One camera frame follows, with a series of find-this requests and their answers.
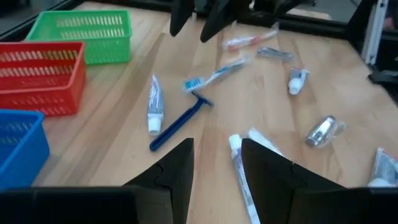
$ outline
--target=white toothpaste cap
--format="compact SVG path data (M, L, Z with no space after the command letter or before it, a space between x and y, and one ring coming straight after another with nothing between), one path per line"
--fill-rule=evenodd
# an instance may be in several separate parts
M149 118L148 119L149 135L156 136L156 135L160 134L161 126L162 126L162 120L160 118Z
M228 138L231 150L238 150L242 147L242 138L238 134L233 134Z
M289 82L289 93L291 95L296 95L300 92L301 88L302 88L302 81L299 78L293 78L290 82Z

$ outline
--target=blue razor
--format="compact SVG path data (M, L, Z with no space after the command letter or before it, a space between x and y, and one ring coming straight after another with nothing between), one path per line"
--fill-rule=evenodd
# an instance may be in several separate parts
M191 92L194 96L198 98L197 103L193 105L191 108L186 110L184 114L182 114L176 121L174 121L162 134L160 134L155 140L153 140L149 144L149 149L154 152L160 148L163 143L165 143L174 133L176 133L198 110L203 104L207 104L213 106L213 103L210 100L207 100L203 96Z

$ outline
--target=green basket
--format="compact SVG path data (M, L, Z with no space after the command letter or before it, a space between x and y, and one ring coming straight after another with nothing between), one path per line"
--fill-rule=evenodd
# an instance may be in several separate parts
M99 64L129 61L131 36L126 10L46 11L40 14L26 40L83 40L86 63Z

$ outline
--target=wooden tabletop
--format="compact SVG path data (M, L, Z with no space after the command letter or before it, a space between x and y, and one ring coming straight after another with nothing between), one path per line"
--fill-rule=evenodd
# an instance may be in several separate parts
M120 9L86 2L78 9ZM131 12L132 59L90 66L76 116L49 118L44 126L51 156L35 185L122 185L188 137L195 139L195 173L188 223L249 223L231 160L228 137L255 127L290 160L347 187L369 181L377 147L398 156L398 110L385 91L371 85L369 70L345 40L280 31L261 45L295 55L292 63L256 58L258 47L229 53L223 40L267 31L238 24L203 44L203 21L188 21L169 35L170 14ZM165 95L163 129L196 102L181 90L184 80L206 76L240 56L251 63L202 91L204 106L158 152L149 151L146 109L151 75ZM297 96L287 91L291 66L310 71ZM303 138L323 116L333 114L348 128L323 149Z

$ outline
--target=plastic package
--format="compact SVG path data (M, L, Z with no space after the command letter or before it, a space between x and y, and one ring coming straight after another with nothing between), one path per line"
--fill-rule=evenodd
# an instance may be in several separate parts
M234 39L225 41L223 43L223 49L224 50L237 50L237 49L247 46L247 45L253 45L262 40L267 40L267 39L270 39L270 38L276 36L278 34L278 31L279 31L279 23L276 22L274 25L272 25L272 31L270 31L270 32L254 35L251 37L234 38Z
M260 219L258 217L256 206L254 205L253 198L249 190L248 182L246 176L244 175L243 162L242 162L242 138L238 134L234 134L229 137L229 145L231 146L231 157L234 161L236 174L241 186L242 194L246 204L246 209L250 216L250 221L252 224L260 224Z
M378 148L374 160L370 187L397 187L398 160Z
M245 55L244 57L225 65L224 67L220 68L219 70L213 72L211 77L205 81L203 77L195 77L190 80L187 80L183 84L183 90L185 92L191 92L194 90L199 90L207 85L209 85L211 82L216 80L219 77L223 77L227 74L230 74L232 72L235 72L237 69L241 68L243 65L249 63L249 56Z
M273 145L268 139L266 139L256 128L251 128L248 131L248 138L252 139L253 141L257 142L258 144L278 153L279 155L285 157L283 153L279 151L277 147Z
M344 122L338 121L332 115L328 115L322 118L312 128L312 130L307 134L305 142L312 147L324 147L346 128L347 125Z
M284 62L291 62L293 60L292 53L283 52L270 47L259 47L257 49L257 56L277 58Z

